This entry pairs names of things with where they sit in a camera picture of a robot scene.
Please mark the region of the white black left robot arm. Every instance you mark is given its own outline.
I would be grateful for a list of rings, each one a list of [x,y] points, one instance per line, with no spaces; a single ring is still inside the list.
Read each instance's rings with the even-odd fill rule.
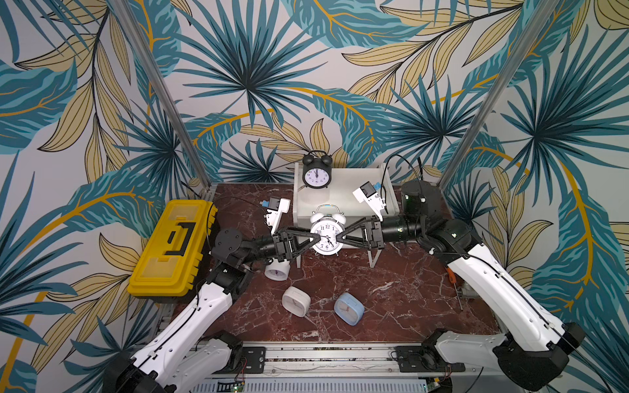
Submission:
[[[221,333],[192,353],[211,324],[239,299],[253,278],[246,266],[256,261],[291,261],[321,239],[309,229],[286,227],[276,234],[247,239],[223,229],[211,249],[215,261],[187,307],[145,347],[118,355],[103,373],[105,392],[188,392],[216,371],[239,363],[240,341]]]

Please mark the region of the white twin-bell alarm clock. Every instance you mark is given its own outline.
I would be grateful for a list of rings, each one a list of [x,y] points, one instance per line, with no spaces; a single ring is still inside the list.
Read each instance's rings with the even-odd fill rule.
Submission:
[[[289,260],[278,260],[273,258],[265,267],[265,277],[277,282],[286,281],[288,279],[290,269],[291,262]]]

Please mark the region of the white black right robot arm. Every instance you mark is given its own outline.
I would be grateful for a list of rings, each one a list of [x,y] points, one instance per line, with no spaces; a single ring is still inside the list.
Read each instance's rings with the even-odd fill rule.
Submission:
[[[560,376],[586,337],[583,329],[563,322],[529,295],[470,225],[446,217],[438,187],[413,180],[401,193],[401,213],[384,216],[378,189],[370,182],[360,185],[353,196],[373,215],[349,225],[336,239],[365,250],[382,250],[389,242],[417,242],[463,278],[505,326],[505,332],[493,336],[438,329],[427,339],[429,350],[446,364],[500,370],[527,391],[540,391]]]

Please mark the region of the black twin-bell alarm clock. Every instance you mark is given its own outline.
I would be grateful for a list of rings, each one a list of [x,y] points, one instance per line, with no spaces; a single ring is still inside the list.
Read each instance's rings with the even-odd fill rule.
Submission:
[[[310,150],[301,162],[303,163],[302,180],[306,187],[313,189],[327,188],[332,181],[334,160],[323,150]]]

